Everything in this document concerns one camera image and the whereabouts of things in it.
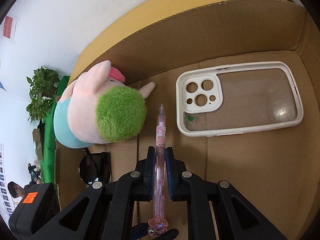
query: potted plant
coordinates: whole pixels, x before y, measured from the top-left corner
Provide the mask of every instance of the potted plant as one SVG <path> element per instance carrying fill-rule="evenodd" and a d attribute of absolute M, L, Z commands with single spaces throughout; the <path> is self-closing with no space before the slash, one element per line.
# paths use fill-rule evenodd
<path fill-rule="evenodd" d="M 45 118 L 50 112 L 57 90 L 55 84 L 60 82 L 58 73 L 52 69 L 41 67 L 34 70 L 34 74 L 32 79 L 27 77 L 31 98 L 27 111 L 31 122 Z"/>

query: black hair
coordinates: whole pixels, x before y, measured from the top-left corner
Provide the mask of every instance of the black hair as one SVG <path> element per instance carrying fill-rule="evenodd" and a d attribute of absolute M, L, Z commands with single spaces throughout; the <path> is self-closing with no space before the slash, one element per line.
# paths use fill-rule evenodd
<path fill-rule="evenodd" d="M 15 185 L 17 185 L 17 184 L 15 182 L 13 182 L 13 181 L 8 183 L 8 191 L 9 191 L 10 195 L 13 198 L 17 198 L 18 197 L 18 194 L 17 194 L 16 189 L 15 189 Z"/>

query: green fuzzy hair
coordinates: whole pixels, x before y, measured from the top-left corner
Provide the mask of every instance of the green fuzzy hair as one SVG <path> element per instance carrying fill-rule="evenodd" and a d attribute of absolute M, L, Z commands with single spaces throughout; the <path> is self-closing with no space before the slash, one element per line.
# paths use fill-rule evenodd
<path fill-rule="evenodd" d="M 100 96 L 96 122 L 107 142 L 120 142 L 141 131 L 146 114 L 147 108 L 139 91 L 116 86 Z"/>

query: plush toy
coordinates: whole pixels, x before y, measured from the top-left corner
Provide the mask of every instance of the plush toy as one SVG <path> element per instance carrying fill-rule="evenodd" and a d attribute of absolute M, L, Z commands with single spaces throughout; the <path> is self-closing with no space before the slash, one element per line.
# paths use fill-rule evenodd
<path fill-rule="evenodd" d="M 140 90 L 123 84 L 125 77 L 109 60 L 73 81 L 57 103 L 53 126 L 57 140 L 69 148 L 111 143 L 137 135 L 143 125 L 153 82 Z"/>

